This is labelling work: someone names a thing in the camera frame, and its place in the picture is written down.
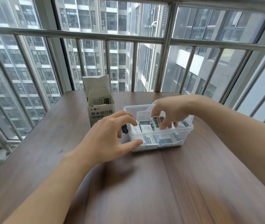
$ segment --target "finger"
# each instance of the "finger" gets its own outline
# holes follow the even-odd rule
[[[127,111],[124,111],[124,110],[115,112],[114,114],[110,115],[110,117],[112,117],[112,118],[118,118],[118,117],[124,116],[124,115],[129,115],[129,116],[133,117],[130,112],[127,112]]]
[[[172,121],[169,117],[165,117],[164,120],[161,122],[159,128],[163,130],[164,128],[168,127],[169,125],[172,125]]]
[[[121,129],[118,130],[117,137],[118,137],[118,138],[121,138],[121,137],[122,137],[122,131],[121,131]]]
[[[130,115],[120,116],[120,117],[116,118],[115,121],[116,121],[118,127],[121,127],[127,123],[130,123],[133,126],[138,125],[137,121],[133,117],[131,117]]]
[[[131,142],[127,142],[127,143],[121,144],[120,145],[120,149],[121,149],[120,153],[121,153],[121,155],[124,155],[125,153],[136,149],[141,144],[143,144],[143,140],[142,139],[138,139],[138,140],[134,140],[134,141],[131,141]]]
[[[162,110],[160,109],[160,107],[158,106],[158,104],[156,104],[156,105],[153,107],[152,111],[151,111],[151,117],[154,117],[154,116],[160,116],[161,111],[162,111]]]

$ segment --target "white box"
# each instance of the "white box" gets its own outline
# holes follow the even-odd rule
[[[91,127],[103,117],[115,113],[115,102],[110,92],[110,78],[103,76],[86,76],[82,78],[88,101],[88,114]],[[110,104],[100,105],[101,97],[110,97]]]

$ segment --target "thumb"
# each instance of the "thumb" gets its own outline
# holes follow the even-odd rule
[[[161,122],[161,124],[160,124],[160,129],[161,130],[163,130],[164,128],[166,128],[166,127],[168,127],[169,125],[171,125],[172,124],[172,121],[170,120],[170,118],[169,117],[165,117],[164,118],[164,120]]]
[[[124,143],[124,144],[121,145],[121,151],[123,152],[123,155],[124,155],[125,153],[136,149],[141,144],[143,144],[143,140],[142,139],[133,140],[131,142]]]

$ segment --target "wood grain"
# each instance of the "wood grain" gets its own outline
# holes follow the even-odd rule
[[[112,95],[121,110],[178,94]],[[202,120],[193,123],[182,147],[129,153],[95,166],[65,223],[265,223],[265,187]],[[0,223],[89,129],[84,92],[67,92],[0,167]]]

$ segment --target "clear plastic container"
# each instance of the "clear plastic container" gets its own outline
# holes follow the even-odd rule
[[[151,110],[154,106],[155,104],[125,106],[124,110],[130,112],[137,121],[147,121],[150,120]],[[164,112],[161,112],[160,115],[163,117],[166,116]],[[189,116],[187,119],[179,122],[178,127],[174,128],[174,126],[172,126],[170,129],[149,133],[134,133],[131,131],[130,124],[127,124],[129,140],[142,139],[144,141],[144,143],[133,150],[133,152],[183,145],[187,135],[194,129],[194,125],[191,121],[192,116]],[[146,138],[153,138],[153,144],[149,146],[149,144],[145,143]]]

